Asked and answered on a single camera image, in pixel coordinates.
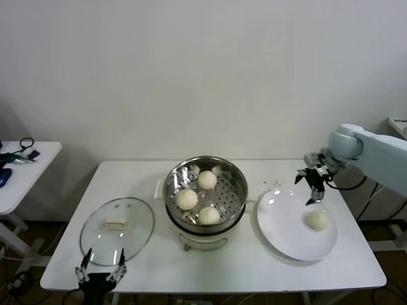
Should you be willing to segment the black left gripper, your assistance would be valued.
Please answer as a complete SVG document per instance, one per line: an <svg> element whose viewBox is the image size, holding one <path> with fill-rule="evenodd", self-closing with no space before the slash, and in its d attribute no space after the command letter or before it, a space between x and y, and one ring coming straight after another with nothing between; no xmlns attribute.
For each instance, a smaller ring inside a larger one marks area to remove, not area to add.
<svg viewBox="0 0 407 305"><path fill-rule="evenodd" d="M79 289L84 293L83 305L103 305L106 295L116 287L127 273L124 248L121 250L118 267L112 273L87 273L92 248L83 257L80 266L75 268Z"/></svg>

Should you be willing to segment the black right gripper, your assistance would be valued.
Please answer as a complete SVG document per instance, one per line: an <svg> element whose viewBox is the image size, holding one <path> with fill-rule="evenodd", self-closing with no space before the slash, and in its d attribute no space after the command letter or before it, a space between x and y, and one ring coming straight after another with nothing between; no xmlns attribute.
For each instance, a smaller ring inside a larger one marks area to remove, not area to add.
<svg viewBox="0 0 407 305"><path fill-rule="evenodd" d="M308 185L311 188L310 199L306 202L306 206L320 203L324 198L324 177L316 168L305 168L297 170L294 183L297 184L301 179L306 178Z"/></svg>

